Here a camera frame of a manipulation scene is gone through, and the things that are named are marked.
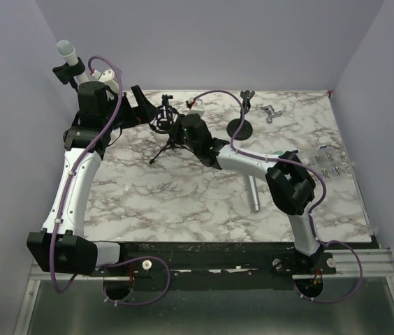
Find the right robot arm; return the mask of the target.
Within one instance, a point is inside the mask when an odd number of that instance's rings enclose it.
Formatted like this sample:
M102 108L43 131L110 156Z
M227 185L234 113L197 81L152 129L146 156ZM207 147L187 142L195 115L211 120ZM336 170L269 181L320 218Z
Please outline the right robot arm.
M232 170L264 181L276 207L284 212L295 239L295 266L302 273L320 265L321 242L316 237L307 206L314 200L315 181L291 151L281 156L241 151L228 141L212 137L198 114L180 116L171 126L172 138L187 146L205 166Z

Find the black round-base microphone stand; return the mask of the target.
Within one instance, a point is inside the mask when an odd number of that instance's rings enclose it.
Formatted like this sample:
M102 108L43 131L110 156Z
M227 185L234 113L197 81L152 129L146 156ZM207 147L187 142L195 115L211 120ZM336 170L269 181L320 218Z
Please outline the black round-base microphone stand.
M245 114L247 114L251 108L251 99L254 97L255 93L256 92L254 90L245 90L240 92L240 97L242 98L242 106L244 108ZM248 140L253 134L253 127L251 123L246 120L246 117L244 117L243 124L241 124L241 118L233 119L228 123L226 127L226 132L228 133L229 137L232 137L238 128L240 130L235 136L236 140Z

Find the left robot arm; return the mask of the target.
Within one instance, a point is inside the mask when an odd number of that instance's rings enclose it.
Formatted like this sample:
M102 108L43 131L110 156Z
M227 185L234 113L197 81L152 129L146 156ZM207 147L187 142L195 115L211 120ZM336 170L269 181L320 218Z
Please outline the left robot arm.
M156 115L141 88L131 87L137 102L130 105L126 94L91 81L78 87L79 110L64 132L64 170L48 217L40 232L31 232L27 247L39 267L64 274L90 275L104 266L112 275L122 275L128 258L117 242L90 241L84 237L85 209L92 182L111 133L148 124Z

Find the black left-corner microphone stand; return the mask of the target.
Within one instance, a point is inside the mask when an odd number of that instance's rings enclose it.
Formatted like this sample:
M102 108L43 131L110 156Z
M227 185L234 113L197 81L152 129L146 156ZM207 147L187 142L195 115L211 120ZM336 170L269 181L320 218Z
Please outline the black left-corner microphone stand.
M62 66L54 67L52 72L62 84L70 84L75 91L78 91L78 83L75 81L75 77L79 77L85 72L85 65L79 58L76 65L70 66L65 63Z

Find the black shock-mount tripod stand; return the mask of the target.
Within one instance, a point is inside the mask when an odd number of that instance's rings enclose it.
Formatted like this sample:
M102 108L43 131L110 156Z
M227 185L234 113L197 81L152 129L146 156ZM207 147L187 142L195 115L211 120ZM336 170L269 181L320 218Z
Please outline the black shock-mount tripod stand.
M170 104L170 100L173 99L172 95L163 94L161 97L161 105L158 106L158 114L156 118L149 123L149 127L157 134L167 135L170 127L177 121L182 119L184 116L180 114L176 108L174 108ZM153 164L155 160L159 157L161 153L169 149L185 149L190 151L188 146L184 145L174 145L169 144L168 140L162 148L160 148L159 152L149 161L149 164Z

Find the grey silver microphone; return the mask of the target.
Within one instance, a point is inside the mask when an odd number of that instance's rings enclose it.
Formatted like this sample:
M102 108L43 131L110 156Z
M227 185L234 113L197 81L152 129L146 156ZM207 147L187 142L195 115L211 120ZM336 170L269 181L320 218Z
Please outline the grey silver microphone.
M245 184L247 187L247 197L251 211L254 213L260 212L261 204L259 200L258 189L256 185L256 179L252 176L245 176Z

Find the white microphone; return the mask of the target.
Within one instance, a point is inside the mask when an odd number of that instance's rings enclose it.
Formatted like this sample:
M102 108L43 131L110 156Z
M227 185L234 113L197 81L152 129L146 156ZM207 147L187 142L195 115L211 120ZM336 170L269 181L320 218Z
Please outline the white microphone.
M75 48L73 45L67 40L61 40L57 43L57 50L60 56L64 59L66 63L70 66L76 65L78 63L79 57L76 54ZM89 81L86 73L84 72L79 77L75 77L75 81L78 84L82 84Z

